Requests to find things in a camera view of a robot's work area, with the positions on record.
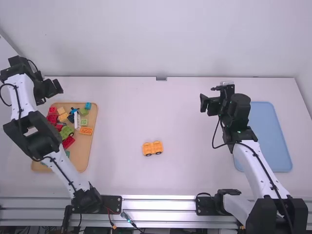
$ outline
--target white lego piece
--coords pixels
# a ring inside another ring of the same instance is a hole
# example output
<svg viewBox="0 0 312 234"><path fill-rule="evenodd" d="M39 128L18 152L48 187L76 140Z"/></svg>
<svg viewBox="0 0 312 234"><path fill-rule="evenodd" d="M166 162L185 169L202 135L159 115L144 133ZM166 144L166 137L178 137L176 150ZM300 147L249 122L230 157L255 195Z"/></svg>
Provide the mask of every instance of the white lego piece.
<svg viewBox="0 0 312 234"><path fill-rule="evenodd" d="M74 128L78 131L81 128L80 121L81 121L80 114L78 114L78 112L75 111L74 112Z"/></svg>

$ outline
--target green lego brick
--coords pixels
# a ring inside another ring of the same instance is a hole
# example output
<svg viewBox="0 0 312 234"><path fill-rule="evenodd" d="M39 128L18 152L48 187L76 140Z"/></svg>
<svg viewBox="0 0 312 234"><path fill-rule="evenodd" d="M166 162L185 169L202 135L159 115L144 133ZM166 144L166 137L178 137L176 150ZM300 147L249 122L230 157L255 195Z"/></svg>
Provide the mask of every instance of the green lego brick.
<svg viewBox="0 0 312 234"><path fill-rule="evenodd" d="M89 111L84 108L79 109L79 112L81 116L86 116L87 114L89 114Z"/></svg>
<svg viewBox="0 0 312 234"><path fill-rule="evenodd" d="M81 126L88 126L88 120L86 118L82 118L80 121Z"/></svg>
<svg viewBox="0 0 312 234"><path fill-rule="evenodd" d="M68 150L65 150L66 156L69 158L70 152Z"/></svg>
<svg viewBox="0 0 312 234"><path fill-rule="evenodd" d="M71 133L74 133L74 130L68 125L62 127L60 131L60 135L62 136L62 140L65 140Z"/></svg>

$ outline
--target aluminum rail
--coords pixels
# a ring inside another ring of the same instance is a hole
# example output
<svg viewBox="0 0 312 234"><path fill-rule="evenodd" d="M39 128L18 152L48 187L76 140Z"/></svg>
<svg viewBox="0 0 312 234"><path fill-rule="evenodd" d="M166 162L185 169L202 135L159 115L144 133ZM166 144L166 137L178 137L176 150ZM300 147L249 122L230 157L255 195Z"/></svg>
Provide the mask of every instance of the aluminum rail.
<svg viewBox="0 0 312 234"><path fill-rule="evenodd" d="M197 216L195 196L123 195L122 209L140 228L236 229L233 216ZM308 208L307 230L312 230L312 198L304 199ZM67 197L0 197L0 226L61 226ZM132 226L119 215L111 215L117 227ZM73 214L70 226L77 226ZM110 227L106 214L83 214L81 226Z"/></svg>

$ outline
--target orange toy car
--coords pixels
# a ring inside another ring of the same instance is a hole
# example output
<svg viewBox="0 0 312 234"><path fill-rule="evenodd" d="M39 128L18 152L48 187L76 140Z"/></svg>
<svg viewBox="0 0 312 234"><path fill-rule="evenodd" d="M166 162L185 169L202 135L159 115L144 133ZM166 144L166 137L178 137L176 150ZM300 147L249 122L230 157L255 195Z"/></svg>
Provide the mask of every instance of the orange toy car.
<svg viewBox="0 0 312 234"><path fill-rule="evenodd" d="M164 151L161 141L157 140L153 143L144 143L143 144L143 154L145 156L151 156L152 154L161 154Z"/></svg>

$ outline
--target red lego brick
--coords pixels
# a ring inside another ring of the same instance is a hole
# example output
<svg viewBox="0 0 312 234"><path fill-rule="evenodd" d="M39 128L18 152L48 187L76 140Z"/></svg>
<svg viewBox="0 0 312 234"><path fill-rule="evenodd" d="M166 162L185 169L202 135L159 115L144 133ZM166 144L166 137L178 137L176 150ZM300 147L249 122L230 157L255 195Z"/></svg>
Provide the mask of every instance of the red lego brick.
<svg viewBox="0 0 312 234"><path fill-rule="evenodd" d="M58 115L48 115L47 120L55 126L58 121Z"/></svg>
<svg viewBox="0 0 312 234"><path fill-rule="evenodd" d="M75 142L75 139L73 139L71 136L68 136L64 141L63 141L63 147L64 149L67 149L69 146L71 146Z"/></svg>
<svg viewBox="0 0 312 234"><path fill-rule="evenodd" d="M57 113L57 108L54 106L51 106L49 108L49 115L56 114L56 113Z"/></svg>
<svg viewBox="0 0 312 234"><path fill-rule="evenodd" d="M62 124L57 124L55 125L55 128L60 132L62 130L62 127L64 127L64 125Z"/></svg>

